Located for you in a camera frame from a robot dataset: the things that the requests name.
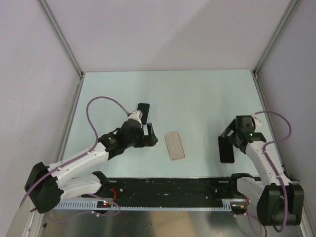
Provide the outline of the black phone pink edge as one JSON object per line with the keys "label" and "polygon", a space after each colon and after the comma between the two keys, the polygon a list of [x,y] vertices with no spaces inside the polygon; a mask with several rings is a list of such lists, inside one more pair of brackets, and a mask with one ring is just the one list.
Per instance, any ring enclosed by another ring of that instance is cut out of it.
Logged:
{"label": "black phone pink edge", "polygon": [[218,137],[219,156],[221,163],[234,163],[234,151],[232,144],[222,136]]}

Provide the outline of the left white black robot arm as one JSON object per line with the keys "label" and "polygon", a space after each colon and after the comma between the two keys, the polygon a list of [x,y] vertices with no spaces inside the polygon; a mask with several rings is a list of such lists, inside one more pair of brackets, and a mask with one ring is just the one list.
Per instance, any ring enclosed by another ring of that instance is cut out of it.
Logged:
{"label": "left white black robot arm", "polygon": [[158,142],[151,123],[129,118],[120,128],[98,138],[96,144],[77,157],[51,165],[34,165],[25,185],[35,210],[47,213],[61,201],[77,196],[106,197],[110,181],[101,171],[79,177],[85,170],[119,156],[130,147],[153,147]]}

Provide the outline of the beige phone case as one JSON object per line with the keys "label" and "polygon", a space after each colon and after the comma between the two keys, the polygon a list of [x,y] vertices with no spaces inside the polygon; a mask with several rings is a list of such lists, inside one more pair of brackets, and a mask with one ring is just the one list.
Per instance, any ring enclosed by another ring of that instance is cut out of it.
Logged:
{"label": "beige phone case", "polygon": [[165,141],[169,157],[172,161],[185,158],[185,152],[181,137],[178,132],[171,132],[165,135]]}

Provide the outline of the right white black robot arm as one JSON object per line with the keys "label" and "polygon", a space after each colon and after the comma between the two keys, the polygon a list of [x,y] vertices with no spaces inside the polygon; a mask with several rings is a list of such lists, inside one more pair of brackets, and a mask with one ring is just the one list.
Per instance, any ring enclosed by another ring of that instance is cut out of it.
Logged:
{"label": "right white black robot arm", "polygon": [[276,167],[267,149],[269,143],[257,128],[262,122],[255,115],[236,116],[218,137],[221,163],[234,163],[234,148],[250,158],[260,181],[250,174],[232,174],[228,192],[234,198],[242,195],[256,207],[263,226],[298,226],[302,220],[304,190]]}

